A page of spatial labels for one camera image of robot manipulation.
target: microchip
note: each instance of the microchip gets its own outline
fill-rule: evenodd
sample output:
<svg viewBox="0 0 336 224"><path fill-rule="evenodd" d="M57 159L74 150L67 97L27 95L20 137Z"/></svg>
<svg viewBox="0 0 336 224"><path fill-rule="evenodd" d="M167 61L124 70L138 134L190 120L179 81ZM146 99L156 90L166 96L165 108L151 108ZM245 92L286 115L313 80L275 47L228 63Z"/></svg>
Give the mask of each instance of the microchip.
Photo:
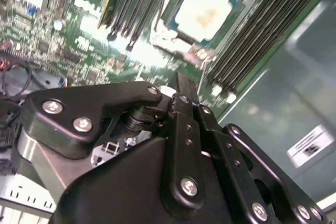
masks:
<svg viewBox="0 0 336 224"><path fill-rule="evenodd" d="M119 59L120 61L122 61L122 62L125 62L126 59L127 59L127 55L120 55L120 56L118 57L118 59Z"/></svg>
<svg viewBox="0 0 336 224"><path fill-rule="evenodd" d="M89 81L95 81L97 77L98 77L98 73L92 70L89 70L88 74L86 75L86 79Z"/></svg>
<svg viewBox="0 0 336 224"><path fill-rule="evenodd" d="M64 0L59 0L59 1L58 1L58 5L57 5L57 7L58 7L58 8L63 8L64 3L65 3Z"/></svg>
<svg viewBox="0 0 336 224"><path fill-rule="evenodd" d="M62 18L63 11L62 10L56 10L55 11L55 19Z"/></svg>
<svg viewBox="0 0 336 224"><path fill-rule="evenodd" d="M0 18L3 21L6 21L7 18L7 6L5 3L0 2Z"/></svg>
<svg viewBox="0 0 336 224"><path fill-rule="evenodd" d="M80 60L81 60L81 57L74 53L74 52L71 52L69 49L65 50L64 54L63 54L63 57L67 60L70 60L74 63L79 63Z"/></svg>
<svg viewBox="0 0 336 224"><path fill-rule="evenodd" d="M40 50L41 52L47 53L49 51L49 43L46 43L42 40L38 42L37 49Z"/></svg>
<svg viewBox="0 0 336 224"><path fill-rule="evenodd" d="M65 1L64 4L63 4L63 9L67 10L67 9L69 9L69 6L70 6L70 2Z"/></svg>

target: metal screw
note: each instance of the metal screw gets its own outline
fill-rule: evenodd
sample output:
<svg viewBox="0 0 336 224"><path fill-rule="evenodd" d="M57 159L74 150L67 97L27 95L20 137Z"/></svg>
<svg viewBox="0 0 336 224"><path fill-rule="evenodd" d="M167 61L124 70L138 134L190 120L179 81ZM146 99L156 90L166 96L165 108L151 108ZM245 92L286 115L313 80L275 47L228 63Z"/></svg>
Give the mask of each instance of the metal screw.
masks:
<svg viewBox="0 0 336 224"><path fill-rule="evenodd" d="M204 107L204 106L203 106L203 111L204 111L205 113L207 113L207 114L211 114L210 109L208 109L207 107Z"/></svg>
<svg viewBox="0 0 336 224"><path fill-rule="evenodd" d="M89 132L92 129L92 123L86 118L77 118L72 124L80 132Z"/></svg>
<svg viewBox="0 0 336 224"><path fill-rule="evenodd" d="M188 98L187 98L186 96L184 96L184 95L181 95L181 96L180 96L180 99L181 99L183 102L185 102L185 103L188 103L188 102L189 102Z"/></svg>
<svg viewBox="0 0 336 224"><path fill-rule="evenodd" d="M239 135L240 134L240 131L239 131L239 129L237 129L236 127L231 127L231 129L232 129L232 131L235 133L235 134L237 134L237 135Z"/></svg>
<svg viewBox="0 0 336 224"><path fill-rule="evenodd" d="M45 112L49 114L58 114L62 112L63 106L59 102L46 101L42 104L42 108Z"/></svg>
<svg viewBox="0 0 336 224"><path fill-rule="evenodd" d="M308 213L308 210L303 207L303 206L298 206L298 210L300 212L300 214L307 220L310 220L310 215Z"/></svg>
<svg viewBox="0 0 336 224"><path fill-rule="evenodd" d="M182 190L189 196L196 196L198 193L197 186L190 178L182 178L181 180Z"/></svg>
<svg viewBox="0 0 336 224"><path fill-rule="evenodd" d="M148 91L151 92L152 94L158 94L159 92L156 90L154 87L149 87Z"/></svg>
<svg viewBox="0 0 336 224"><path fill-rule="evenodd" d="M253 209L254 214L258 217L258 219L262 221L267 220L266 210L263 208L263 206L260 203L258 202L252 203L252 209Z"/></svg>
<svg viewBox="0 0 336 224"><path fill-rule="evenodd" d="M316 218L318 218L319 220L323 219L321 214L315 208L311 207L310 210L316 216Z"/></svg>

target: white label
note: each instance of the white label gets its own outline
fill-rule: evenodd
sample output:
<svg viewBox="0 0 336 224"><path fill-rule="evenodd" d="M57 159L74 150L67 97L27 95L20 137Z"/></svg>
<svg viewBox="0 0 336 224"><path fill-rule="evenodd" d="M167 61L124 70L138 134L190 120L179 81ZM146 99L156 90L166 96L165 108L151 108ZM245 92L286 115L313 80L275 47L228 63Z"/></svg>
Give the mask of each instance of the white label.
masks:
<svg viewBox="0 0 336 224"><path fill-rule="evenodd" d="M334 138L328 131L322 125L319 125L289 149L287 155L297 168L315 157L333 141Z"/></svg>

